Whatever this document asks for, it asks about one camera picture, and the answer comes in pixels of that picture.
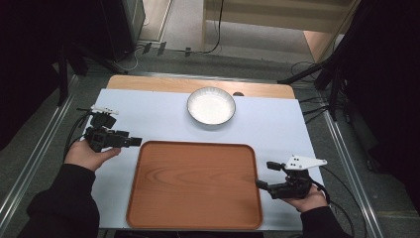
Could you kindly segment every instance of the black cable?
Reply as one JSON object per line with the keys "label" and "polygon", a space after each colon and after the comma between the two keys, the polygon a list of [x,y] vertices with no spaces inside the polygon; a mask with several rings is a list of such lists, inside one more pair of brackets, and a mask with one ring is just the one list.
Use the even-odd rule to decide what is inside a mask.
{"label": "black cable", "polygon": [[328,99],[328,97],[309,97],[306,99],[299,100],[299,103],[303,103],[303,102],[320,103],[319,100],[321,100],[321,102],[327,102],[327,101],[324,101],[324,99]]}
{"label": "black cable", "polygon": [[322,113],[324,113],[325,111],[327,111],[327,109],[322,110],[320,113],[316,114],[315,116],[309,118],[308,120],[305,121],[305,124],[308,124],[309,122],[313,121],[315,118],[317,118],[319,115],[321,115]]}
{"label": "black cable", "polygon": [[277,83],[278,84],[291,84],[291,83],[293,83],[293,82],[295,82],[297,80],[301,80],[303,77],[308,76],[308,75],[310,75],[312,78],[315,79],[315,77],[312,76],[312,73],[314,73],[314,72],[316,72],[316,71],[318,71],[320,69],[323,69],[323,70],[325,70],[328,73],[331,73],[329,70],[327,70],[324,67],[324,65],[328,65],[329,59],[330,58],[327,58],[327,59],[325,59],[325,60],[323,60],[321,62],[318,62],[318,63],[309,62],[309,61],[300,61],[300,62],[297,62],[292,67],[295,67],[297,64],[302,63],[302,62],[309,62],[309,63],[312,63],[312,64],[309,65],[306,70],[304,70],[302,72],[299,72],[296,75],[294,73],[292,73],[293,74],[292,77],[290,77],[288,79],[278,80]]}
{"label": "black cable", "polygon": [[[358,203],[358,201],[356,200],[356,198],[355,198],[355,196],[353,195],[353,193],[349,190],[349,188],[343,183],[343,181],[338,177],[338,176],[336,176],[332,171],[330,171],[330,170],[328,170],[327,168],[325,168],[325,167],[321,167],[322,169],[324,169],[325,171],[327,171],[328,173],[330,173],[333,177],[335,177],[336,179],[337,179],[337,181],[339,181],[342,185],[343,185],[343,187],[346,189],[346,191],[349,193],[349,195],[352,197],[352,199],[353,199],[353,201],[355,202],[355,204],[356,204],[356,206],[359,208],[359,210],[361,211],[361,214],[362,214],[362,216],[363,216],[363,211],[362,211],[362,208],[361,208],[361,206],[359,205],[359,203]],[[365,237],[367,237],[367,235],[368,235],[368,229],[367,229],[367,222],[365,221],[365,218],[364,218],[364,230],[365,230]]]}
{"label": "black cable", "polygon": [[220,38],[221,38],[220,26],[222,24],[222,16],[223,16],[223,6],[224,6],[224,3],[225,3],[225,0],[222,0],[222,5],[220,7],[220,14],[219,14],[219,26],[218,26],[219,32],[216,31],[218,33],[218,40],[217,40],[217,43],[216,43],[216,45],[214,46],[214,48],[212,50],[207,51],[207,52],[190,52],[190,51],[184,51],[184,50],[170,50],[170,51],[172,51],[172,52],[179,52],[179,53],[202,54],[202,55],[206,55],[206,54],[210,54],[210,53],[214,52],[219,47],[219,44],[220,44]]}
{"label": "black cable", "polygon": [[[222,16],[220,16],[219,17],[219,30],[217,30],[217,26],[216,26],[216,21],[215,20],[213,20],[213,27],[214,27],[214,31],[216,32],[216,34],[218,35],[218,37],[220,38],[221,36],[220,36],[220,22],[222,21]],[[223,47],[222,46],[220,46],[220,52],[219,53],[221,53],[223,51]]]}
{"label": "black cable", "polygon": [[331,200],[331,204],[335,205],[337,208],[339,208],[343,214],[346,216],[347,220],[349,221],[350,229],[352,230],[352,237],[355,237],[355,226],[353,225],[352,219],[350,218],[349,214],[347,214],[346,210],[341,207],[339,204]]}
{"label": "black cable", "polygon": [[126,237],[126,238],[136,238],[136,237],[138,237],[138,238],[150,238],[149,236],[144,236],[144,235],[142,235],[142,234],[136,234],[136,233],[133,233],[133,232],[128,232],[128,233],[122,233],[122,237]]}
{"label": "black cable", "polygon": [[86,113],[84,113],[82,116],[80,116],[76,121],[75,121],[75,123],[73,124],[73,126],[71,127],[71,130],[70,130],[70,132],[68,133],[68,136],[67,136],[67,140],[66,140],[66,142],[65,142],[65,146],[64,146],[64,153],[63,153],[63,157],[62,157],[62,159],[64,160],[65,159],[65,156],[67,155],[67,153],[68,153],[68,150],[70,149],[70,140],[71,140],[71,138],[73,137],[73,134],[74,134],[74,131],[76,130],[76,127],[82,122],[82,121],[84,121],[85,119],[86,119],[86,117],[87,116],[89,116],[91,114],[91,111],[90,110],[88,110]]}
{"label": "black cable", "polygon": [[304,111],[304,112],[302,112],[302,114],[305,116],[305,115],[308,115],[308,114],[311,114],[311,113],[317,112],[317,111],[319,111],[319,110],[328,109],[328,108],[329,108],[329,106],[328,106],[328,105],[326,105],[326,106],[321,106],[321,107],[318,107],[318,108],[316,108],[316,109],[312,109],[312,110],[309,110],[309,111]]}
{"label": "black cable", "polygon": [[[309,66],[308,66],[308,68],[310,67],[310,66],[312,66],[312,65],[314,65],[314,64],[316,64],[316,63],[314,63],[314,62],[310,62],[310,61],[299,61],[299,62],[296,62],[294,65],[292,65],[291,66],[291,68],[290,68],[290,72],[291,72],[291,74],[294,76],[295,74],[294,74],[294,72],[293,72],[293,69],[298,65],[298,64],[300,64],[300,63],[304,63],[304,62],[306,62],[306,63],[309,63]],[[312,82],[312,81],[310,81],[310,80],[304,80],[304,79],[301,79],[301,81],[303,81],[303,82]]]}
{"label": "black cable", "polygon": [[78,141],[78,140],[80,140],[80,138],[82,138],[82,137],[84,137],[84,136],[86,136],[87,134],[83,134],[83,135],[81,135],[81,136],[78,136],[78,137],[76,137],[73,141],[71,141],[71,143],[70,143],[70,145],[68,145],[68,149],[70,150],[70,148],[71,148],[71,146],[74,144],[74,142],[76,142],[76,141]]}
{"label": "black cable", "polygon": [[322,190],[324,192],[325,200],[327,201],[327,204],[331,203],[330,193],[327,191],[327,188],[318,181],[311,178],[311,182],[317,186],[317,190]]}
{"label": "black cable", "polygon": [[288,236],[287,238],[303,238],[303,235],[302,234],[294,234],[294,235]]}
{"label": "black cable", "polygon": [[102,238],[106,238],[106,236],[108,235],[108,230],[105,230],[104,235]]}

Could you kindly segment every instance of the cable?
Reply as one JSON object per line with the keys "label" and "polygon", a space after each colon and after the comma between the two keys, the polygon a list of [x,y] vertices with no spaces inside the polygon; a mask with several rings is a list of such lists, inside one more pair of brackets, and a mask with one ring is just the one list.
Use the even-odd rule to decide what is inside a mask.
{"label": "cable", "polygon": [[316,108],[316,109],[312,109],[312,110],[309,110],[309,111],[304,111],[304,112],[302,112],[302,114],[305,116],[305,115],[308,115],[308,114],[311,114],[311,113],[317,112],[317,111],[319,111],[319,110],[322,110],[322,109],[328,109],[328,108],[329,108],[329,106],[328,106],[328,105],[326,105],[326,106],[318,107],[318,108]]}
{"label": "cable", "polygon": [[302,234],[294,234],[294,235],[288,236],[287,238],[303,238],[303,235]]}
{"label": "cable", "polygon": [[[338,176],[336,176],[332,171],[330,171],[330,170],[328,170],[327,168],[325,168],[325,167],[320,167],[320,168],[322,168],[322,169],[324,169],[325,171],[327,171],[328,173],[330,173],[333,177],[335,177],[336,179],[337,179],[337,181],[339,181],[342,185],[343,185],[343,187],[346,189],[346,191],[349,193],[349,195],[352,197],[352,199],[353,199],[353,201],[355,202],[355,204],[358,206],[358,208],[359,208],[359,210],[361,211],[361,214],[362,214],[362,216],[363,216],[363,212],[362,212],[362,208],[361,208],[361,206],[359,205],[359,203],[358,203],[358,201],[356,200],[356,198],[355,198],[355,196],[353,195],[353,193],[349,190],[349,188],[343,183],[343,181],[338,177]],[[365,219],[363,219],[363,221],[364,221],[364,231],[365,231],[365,237],[367,237],[367,235],[368,235],[368,229],[367,229],[367,222],[365,221]]]}
{"label": "cable", "polygon": [[[306,62],[306,63],[310,63],[310,65],[309,65],[309,67],[310,66],[312,66],[312,65],[314,65],[314,64],[316,64],[316,63],[314,63],[314,62],[310,62],[310,61],[299,61],[299,62],[296,62],[294,65],[292,65],[291,66],[291,68],[290,68],[290,72],[291,72],[291,74],[294,76],[295,74],[294,74],[294,72],[293,72],[293,69],[298,65],[298,64],[300,64],[300,63],[304,63],[304,62]],[[312,82],[312,81],[310,81],[310,80],[304,80],[304,79],[301,79],[301,81],[303,81],[303,82]]]}
{"label": "cable", "polygon": [[108,235],[108,230],[105,230],[104,235],[102,238],[106,238],[106,236]]}
{"label": "cable", "polygon": [[[214,31],[216,32],[216,34],[218,35],[218,37],[220,38],[220,27],[219,27],[219,31],[217,30],[217,27],[216,27],[216,20],[213,20],[213,27],[214,27]],[[222,46],[220,46],[220,52],[219,53],[221,53],[223,51],[223,47]]]}
{"label": "cable", "polygon": [[63,160],[65,159],[65,156],[67,155],[68,150],[70,149],[70,140],[73,137],[73,134],[74,134],[74,131],[76,130],[77,125],[79,125],[81,122],[83,122],[86,119],[86,117],[89,116],[90,114],[91,114],[91,111],[88,110],[86,113],[84,113],[82,116],[80,116],[75,121],[75,123],[73,124],[73,126],[71,127],[71,130],[70,130],[70,132],[69,132],[69,134],[67,136],[67,140],[66,140],[65,146],[64,146],[64,153],[63,153],[63,157],[62,157]]}
{"label": "cable", "polygon": [[327,109],[322,110],[320,113],[316,114],[315,116],[309,118],[308,120],[305,121],[305,124],[308,124],[309,122],[313,121],[315,118],[317,118],[319,115],[321,115],[322,113],[324,113],[325,111],[327,111]]}
{"label": "cable", "polygon": [[76,137],[71,143],[70,143],[70,145],[68,146],[68,148],[70,149],[71,148],[71,146],[74,144],[74,142],[76,142],[76,141],[78,141],[78,140],[80,140],[80,138],[82,138],[82,137],[84,137],[84,136],[86,136],[87,134],[83,134],[83,135],[81,135],[81,136],[78,136],[78,137]]}
{"label": "cable", "polygon": [[296,74],[296,75],[293,75],[292,77],[290,77],[290,78],[287,78],[287,79],[283,79],[283,80],[278,80],[277,81],[277,84],[291,84],[291,83],[293,83],[293,82],[296,82],[296,81],[298,81],[298,80],[301,80],[303,77],[306,77],[306,76],[308,76],[308,75],[310,75],[310,76],[312,76],[312,73],[314,73],[314,72],[316,72],[316,71],[319,71],[320,69],[322,69],[322,70],[325,70],[326,72],[328,72],[328,73],[330,73],[331,74],[331,72],[329,71],[329,70],[327,70],[325,67],[324,67],[324,65],[328,65],[328,63],[329,63],[329,61],[330,61],[330,58],[331,57],[329,57],[329,58],[327,58],[327,59],[325,59],[325,60],[323,60],[323,61],[321,61],[321,62],[318,62],[318,63],[313,63],[313,64],[311,64],[306,70],[304,70],[304,71],[302,71],[302,72],[299,72],[298,74]]}
{"label": "cable", "polygon": [[143,24],[143,26],[147,26],[151,21],[149,20],[148,17],[145,17],[145,23]]}
{"label": "cable", "polygon": [[142,235],[142,234],[136,234],[136,233],[133,233],[133,232],[122,233],[122,237],[125,237],[125,238],[134,238],[134,237],[139,237],[139,238],[151,238],[151,237],[149,237],[149,236],[144,236],[144,235]]}
{"label": "cable", "polygon": [[339,204],[331,200],[331,204],[335,205],[337,208],[339,208],[343,214],[346,216],[347,220],[349,221],[350,229],[352,230],[352,237],[355,237],[355,226],[353,225],[352,219],[350,218],[349,214],[341,207]]}
{"label": "cable", "polygon": [[140,45],[139,43],[137,43],[135,51],[140,50],[140,49],[144,49],[145,47],[146,47],[146,45]]}
{"label": "cable", "polygon": [[115,61],[114,61],[114,64],[115,64],[116,66],[118,66],[119,68],[121,68],[121,69],[125,70],[125,71],[130,71],[130,70],[135,69],[135,68],[139,65],[139,59],[137,59],[137,55],[136,55],[136,53],[137,53],[139,50],[141,50],[141,49],[142,49],[142,48],[138,48],[138,49],[136,49],[136,50],[134,51],[134,58],[136,59],[136,65],[134,65],[133,67],[131,67],[131,68],[125,68],[125,67],[122,67],[122,66],[120,66],[119,64],[117,64]]}
{"label": "cable", "polygon": [[219,14],[219,26],[218,26],[219,32],[216,31],[218,33],[217,34],[218,35],[218,40],[217,40],[217,43],[216,43],[216,45],[214,46],[214,48],[212,50],[207,51],[207,52],[190,52],[190,51],[184,51],[184,50],[171,50],[171,51],[172,52],[179,52],[179,53],[201,54],[201,55],[206,55],[206,54],[210,54],[210,53],[214,52],[219,47],[219,44],[220,44],[220,38],[221,38],[220,26],[222,24],[222,16],[223,16],[223,6],[224,6],[224,3],[225,3],[225,0],[222,0],[222,5],[220,7],[220,14]]}
{"label": "cable", "polygon": [[306,98],[306,99],[299,100],[299,103],[303,103],[303,102],[320,103],[319,100],[321,100],[321,102],[324,102],[324,103],[327,102],[324,99],[326,100],[326,99],[328,99],[328,97],[309,97],[309,98]]}

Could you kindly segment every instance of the floor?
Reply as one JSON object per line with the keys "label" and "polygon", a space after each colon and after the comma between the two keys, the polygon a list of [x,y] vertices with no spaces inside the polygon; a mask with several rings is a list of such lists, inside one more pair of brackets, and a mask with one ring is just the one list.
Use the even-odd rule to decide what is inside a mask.
{"label": "floor", "polygon": [[[228,80],[276,83],[279,79],[289,78],[294,73],[304,70],[313,62],[300,31],[225,23],[221,26],[221,42],[216,51],[209,55],[192,55],[186,58],[184,53],[175,50],[184,50],[187,47],[200,49],[199,29],[202,20],[199,14],[189,14],[191,17],[188,19],[183,16],[200,7],[200,1],[174,0],[161,39],[154,41],[155,47],[159,46],[159,42],[166,42],[163,55],[159,56],[156,49],[151,49],[147,54],[138,51],[135,56],[128,56],[126,60],[119,62],[119,65],[124,68],[136,66],[129,74],[201,75]],[[207,22],[206,49],[214,46],[217,38],[215,25],[217,26],[217,23]],[[8,214],[3,208],[1,210],[1,217],[6,218],[0,223],[0,237],[16,237],[17,232],[28,220],[25,214],[26,206],[34,194],[49,187],[60,166],[66,134],[79,116],[75,108],[90,107],[99,90],[106,87],[108,78],[113,74],[90,59],[87,62],[89,72],[86,76],[73,77],[73,74],[69,73],[70,78],[73,78],[70,84],[73,96],[68,100],[66,108],[55,107],[55,92],[21,129],[12,143],[0,152],[0,164],[2,168],[6,168],[2,170],[0,177],[0,198],[7,201],[3,202],[5,205],[13,203],[11,201],[15,204]],[[312,83],[313,78],[308,76],[292,84],[296,98],[302,101],[302,111],[319,108],[325,103],[323,96],[328,96],[328,88],[317,91]],[[303,102],[303,99],[311,97],[314,99]],[[56,116],[59,112],[63,113],[62,117]],[[328,113],[316,115],[317,113],[305,116],[308,121],[314,118],[307,123],[307,128],[316,156],[326,159],[329,162],[328,168],[353,192],[356,200],[370,208],[365,210],[365,217],[373,218],[367,220],[369,237],[420,237],[420,219],[403,186],[390,175],[375,174],[368,169],[365,151],[341,111],[339,110],[337,122],[332,122]],[[53,117],[58,121],[55,126],[49,124]],[[44,148],[40,148],[37,143],[43,138],[46,128],[52,128],[53,140]],[[26,168],[27,161],[34,161],[34,166]],[[356,227],[356,237],[365,237],[363,216],[352,196],[337,178],[326,171],[321,173],[334,200],[350,215]],[[12,199],[7,199],[20,176],[26,177],[31,183],[13,193]],[[374,217],[368,216],[367,213],[373,214]],[[337,216],[342,226],[350,232],[351,225],[343,213],[337,211]],[[299,232],[265,232],[264,237],[292,237],[297,233]],[[101,230],[98,237],[112,236],[113,231]]]}
{"label": "floor", "polygon": [[139,38],[147,42],[160,42],[172,6],[171,0],[143,1],[146,13],[145,23]]}

